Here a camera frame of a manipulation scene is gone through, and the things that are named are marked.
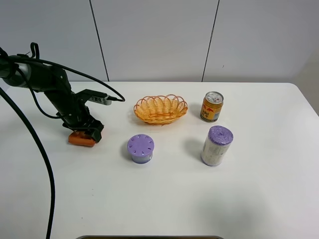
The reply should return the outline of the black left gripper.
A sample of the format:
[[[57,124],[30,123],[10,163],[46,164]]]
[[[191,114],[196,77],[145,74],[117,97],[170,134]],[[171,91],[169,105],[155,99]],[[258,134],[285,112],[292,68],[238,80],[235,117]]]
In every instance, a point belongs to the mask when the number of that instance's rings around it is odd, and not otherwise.
[[[104,125],[90,115],[89,109],[81,105],[56,105],[57,116],[62,118],[62,126],[71,129],[72,136],[84,136],[87,128],[87,134],[99,143],[102,139],[101,131]]]

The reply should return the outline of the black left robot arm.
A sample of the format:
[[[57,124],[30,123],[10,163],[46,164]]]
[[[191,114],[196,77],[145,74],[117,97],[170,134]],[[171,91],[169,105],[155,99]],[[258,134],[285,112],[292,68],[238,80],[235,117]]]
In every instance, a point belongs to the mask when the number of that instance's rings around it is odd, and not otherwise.
[[[36,62],[16,63],[12,56],[0,58],[0,77],[10,86],[28,88],[32,94],[44,93],[65,128],[83,132],[95,142],[102,139],[104,126],[91,116],[85,103],[106,94],[88,89],[74,93],[63,69]]]

